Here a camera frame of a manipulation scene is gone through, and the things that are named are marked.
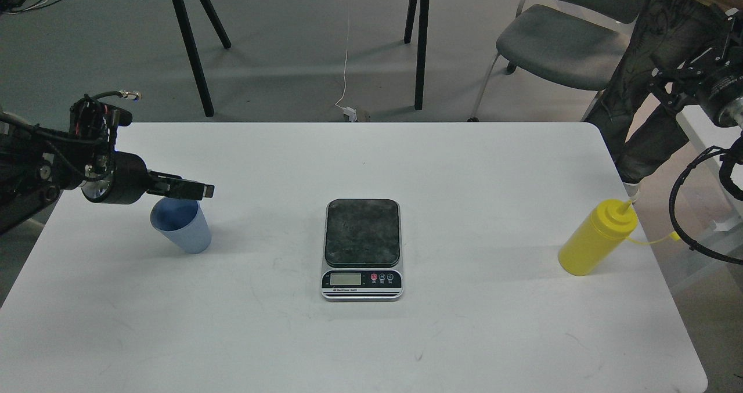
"chair leg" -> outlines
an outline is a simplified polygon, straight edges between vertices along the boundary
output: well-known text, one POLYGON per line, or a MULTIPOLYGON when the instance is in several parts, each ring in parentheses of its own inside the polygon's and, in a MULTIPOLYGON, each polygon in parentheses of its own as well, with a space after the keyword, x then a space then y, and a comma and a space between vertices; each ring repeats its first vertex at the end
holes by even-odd
POLYGON ((513 62, 509 62, 508 66, 506 67, 506 75, 511 75, 515 72, 515 69, 518 68, 517 65, 513 62))
POLYGON ((599 101, 602 94, 603 94, 603 89, 602 91, 599 91, 596 93, 596 96, 594 96, 594 99, 591 100, 591 104, 589 104, 589 108, 586 109, 586 112, 583 113, 583 117, 580 118, 581 121, 586 121, 587 116, 589 116, 589 113, 591 113, 591 110, 594 109, 594 106, 599 101))
POLYGON ((480 94, 477 96, 477 101, 475 102, 475 108, 472 110, 472 116, 470 117, 469 121, 478 121, 477 119, 477 110, 480 108, 480 102, 482 101, 482 95, 485 94, 485 87, 488 86, 488 80, 490 80, 490 75, 493 74, 493 68, 496 67, 496 62, 498 60, 498 57, 500 56, 500 52, 496 52, 496 57, 493 58, 493 63, 491 63, 490 68, 488 68, 488 72, 485 74, 485 79, 482 82, 482 86, 480 87, 480 94))

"table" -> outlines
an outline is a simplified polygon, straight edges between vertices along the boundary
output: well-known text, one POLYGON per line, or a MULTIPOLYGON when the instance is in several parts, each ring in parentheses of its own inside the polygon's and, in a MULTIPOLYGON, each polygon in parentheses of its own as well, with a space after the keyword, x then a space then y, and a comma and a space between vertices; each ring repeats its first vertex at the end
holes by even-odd
MULTIPOLYGON (((702 152, 711 146, 730 147, 741 136, 740 128, 718 128, 714 126, 701 107, 689 106, 676 116, 679 125, 689 137, 689 141, 696 150, 702 152)), ((719 157, 712 158, 704 163, 719 182, 719 157)), ((736 166, 731 174, 733 182, 738 186, 743 183, 743 168, 736 166)), ((730 255, 743 246, 743 201, 736 200, 726 190, 722 189, 733 213, 721 222, 713 222, 710 227, 697 239, 700 243, 718 253, 730 255)), ((685 250, 674 257, 666 269, 666 280, 671 292, 676 294, 690 287, 691 284, 703 279, 725 266, 722 261, 708 258, 698 252, 685 250)))
POLYGON ((591 125, 135 123, 118 142, 215 184, 212 245, 154 231, 154 196, 65 192, 0 309, 4 391, 706 388, 650 248, 623 243, 586 277, 557 262, 626 197, 591 125), (320 295, 342 197, 400 204, 399 301, 320 295))
MULTIPOLYGON (((175 10, 175 16, 178 19, 178 26, 181 29, 181 36, 183 36, 183 44, 186 47, 186 53, 188 54, 189 63, 191 64, 191 71, 193 72, 194 80, 196 81, 196 87, 199 90, 199 97, 201 98, 201 105, 204 108, 204 115, 207 117, 214 116, 214 105, 212 104, 212 97, 209 93, 209 87, 207 85, 207 79, 204 77, 204 68, 201 66, 201 58, 199 58, 199 50, 196 48, 196 40, 191 30, 191 22, 189 22, 188 13, 186 12, 186 4, 183 0, 171 0, 173 2, 173 9, 175 10)), ((211 0, 199 0, 204 11, 207 13, 214 30, 217 33, 218 38, 222 43, 222 47, 230 49, 232 42, 228 38, 228 34, 223 27, 211 0)), ((413 31, 413 23, 416 19, 417 3, 419 0, 409 0, 407 9, 407 18, 405 21, 405 34, 403 36, 403 43, 409 44, 413 31)), ((423 90, 424 90, 424 77, 425 77, 425 47, 427 47, 428 41, 428 14, 429 14, 430 0, 420 0, 419 10, 419 38, 417 39, 417 62, 416 62, 416 100, 414 100, 414 108, 416 110, 423 109, 423 90)))

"blue plastic cup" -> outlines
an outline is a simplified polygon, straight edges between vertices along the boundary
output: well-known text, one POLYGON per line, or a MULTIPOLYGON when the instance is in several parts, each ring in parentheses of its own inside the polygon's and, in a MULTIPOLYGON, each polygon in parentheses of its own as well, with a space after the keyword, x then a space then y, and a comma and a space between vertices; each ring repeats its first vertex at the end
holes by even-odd
POLYGON ((196 200, 164 198, 149 214, 152 227, 189 254, 197 254, 212 243, 212 232, 196 200))

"bottle nozzle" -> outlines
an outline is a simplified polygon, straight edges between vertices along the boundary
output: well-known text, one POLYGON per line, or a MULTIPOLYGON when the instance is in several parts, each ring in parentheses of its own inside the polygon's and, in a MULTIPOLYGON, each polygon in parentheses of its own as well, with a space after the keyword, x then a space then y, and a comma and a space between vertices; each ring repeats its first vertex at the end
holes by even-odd
POLYGON ((624 213, 627 213, 627 210, 629 210, 629 206, 632 205, 632 200, 627 200, 626 202, 622 203, 618 208, 616 208, 617 211, 620 212, 621 215, 624 215, 624 213))

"scale weighing platform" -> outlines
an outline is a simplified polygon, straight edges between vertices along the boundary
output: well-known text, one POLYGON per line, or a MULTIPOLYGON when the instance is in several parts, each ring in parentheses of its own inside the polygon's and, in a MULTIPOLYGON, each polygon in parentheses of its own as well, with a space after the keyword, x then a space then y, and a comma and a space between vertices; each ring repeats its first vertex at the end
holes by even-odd
POLYGON ((392 301, 403 293, 400 207, 393 200, 338 199, 327 205, 323 297, 392 301))

